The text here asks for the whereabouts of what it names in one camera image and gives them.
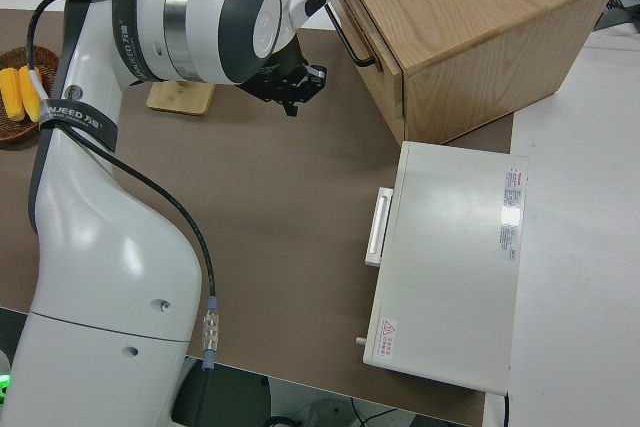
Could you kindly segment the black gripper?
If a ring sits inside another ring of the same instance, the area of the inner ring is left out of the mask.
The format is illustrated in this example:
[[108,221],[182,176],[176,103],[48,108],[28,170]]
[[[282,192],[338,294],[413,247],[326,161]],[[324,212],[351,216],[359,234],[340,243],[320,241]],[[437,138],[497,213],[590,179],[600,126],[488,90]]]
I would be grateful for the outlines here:
[[243,90],[263,101],[280,102],[287,117],[298,115],[298,102],[307,102],[326,85],[327,69],[308,65],[299,45],[273,53]]

